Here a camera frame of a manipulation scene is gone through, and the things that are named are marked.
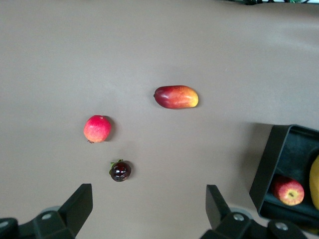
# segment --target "yellow fruit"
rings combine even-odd
[[[309,174],[309,187],[313,204],[315,208],[319,210],[319,156],[311,165]]]
[[[319,235],[319,229],[316,228],[309,228],[309,227],[300,227],[302,230],[311,233],[311,234],[315,234],[315,235]]]

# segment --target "black tray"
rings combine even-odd
[[[319,210],[311,199],[309,172],[319,155],[319,131],[299,125],[274,125],[250,189],[258,214],[268,219],[289,220],[302,229],[319,229]],[[270,191],[275,174],[299,181],[305,191],[302,203],[287,206]]]

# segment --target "mango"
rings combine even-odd
[[[311,165],[309,174],[309,187],[311,199],[315,208],[319,210],[319,156]]]
[[[155,90],[156,102],[168,109],[192,108],[198,104],[198,95],[188,86],[162,86]]]

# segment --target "screw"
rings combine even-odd
[[[284,230],[284,231],[288,230],[288,226],[284,223],[275,223],[275,226],[280,230]]]
[[[4,228],[5,226],[7,226],[9,223],[7,221],[4,221],[2,223],[0,223],[0,228]]]
[[[51,214],[50,214],[50,213],[45,214],[45,215],[42,216],[42,220],[47,220],[47,219],[49,219],[50,217],[51,217]]]
[[[245,220],[245,218],[244,218],[241,214],[239,214],[239,213],[234,214],[233,217],[234,217],[234,219],[235,219],[236,221],[243,221],[243,220]]]

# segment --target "apple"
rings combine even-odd
[[[84,125],[83,133],[90,143],[100,143],[110,134],[112,125],[105,116],[95,115]]]
[[[283,175],[274,176],[271,189],[277,199],[289,206],[301,203],[305,196],[304,188],[297,180]]]
[[[198,104],[198,95],[188,86],[162,86],[155,90],[156,102],[168,109],[192,108]]]

